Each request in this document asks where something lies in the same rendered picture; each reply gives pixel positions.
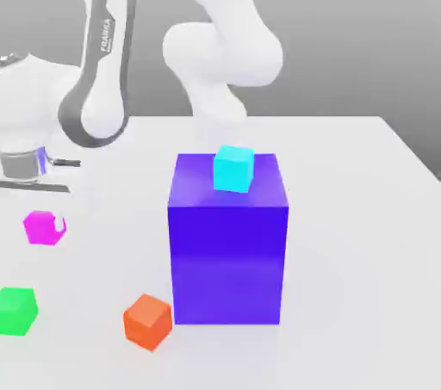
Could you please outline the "small orange cube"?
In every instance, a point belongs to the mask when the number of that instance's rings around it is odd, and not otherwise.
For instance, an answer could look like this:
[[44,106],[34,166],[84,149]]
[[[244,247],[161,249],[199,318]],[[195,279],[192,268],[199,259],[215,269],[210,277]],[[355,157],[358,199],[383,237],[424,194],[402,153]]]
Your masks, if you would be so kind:
[[123,323],[129,341],[153,352],[171,333],[171,305],[142,294],[123,313]]

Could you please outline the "large purple box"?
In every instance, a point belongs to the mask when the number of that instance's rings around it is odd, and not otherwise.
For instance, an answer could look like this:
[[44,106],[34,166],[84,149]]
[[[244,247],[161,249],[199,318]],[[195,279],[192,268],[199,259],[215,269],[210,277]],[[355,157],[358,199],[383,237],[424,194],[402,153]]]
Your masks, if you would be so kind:
[[178,325],[280,321],[289,201],[276,156],[255,157],[245,194],[213,187],[211,154],[180,154],[167,205]]

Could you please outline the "small magenta cube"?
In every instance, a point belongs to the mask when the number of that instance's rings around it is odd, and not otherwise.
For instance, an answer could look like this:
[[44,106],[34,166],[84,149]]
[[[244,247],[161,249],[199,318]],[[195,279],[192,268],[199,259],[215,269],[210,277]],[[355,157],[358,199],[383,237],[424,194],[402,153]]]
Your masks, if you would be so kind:
[[63,228],[57,230],[55,215],[50,211],[34,210],[23,220],[28,242],[32,245],[56,245],[66,232],[65,219]]

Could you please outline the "small green cube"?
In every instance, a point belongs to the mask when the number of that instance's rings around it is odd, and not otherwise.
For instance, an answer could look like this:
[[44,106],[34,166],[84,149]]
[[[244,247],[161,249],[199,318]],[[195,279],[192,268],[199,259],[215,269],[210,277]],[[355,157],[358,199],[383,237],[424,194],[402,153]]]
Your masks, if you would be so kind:
[[25,336],[38,312],[33,288],[0,289],[0,335]]

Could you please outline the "small cyan cube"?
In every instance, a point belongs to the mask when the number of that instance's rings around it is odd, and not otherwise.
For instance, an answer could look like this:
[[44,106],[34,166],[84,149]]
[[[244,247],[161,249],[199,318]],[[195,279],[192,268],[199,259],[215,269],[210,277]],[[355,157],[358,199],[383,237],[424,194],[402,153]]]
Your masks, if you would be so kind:
[[254,177],[254,151],[223,145],[214,156],[214,189],[247,193]]

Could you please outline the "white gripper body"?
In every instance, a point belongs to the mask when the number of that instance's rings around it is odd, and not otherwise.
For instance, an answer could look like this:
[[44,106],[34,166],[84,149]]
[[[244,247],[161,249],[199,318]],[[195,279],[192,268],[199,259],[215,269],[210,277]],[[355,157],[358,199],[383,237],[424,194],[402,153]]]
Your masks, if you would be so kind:
[[78,203],[76,181],[67,176],[49,175],[31,182],[0,177],[0,206],[57,207]]

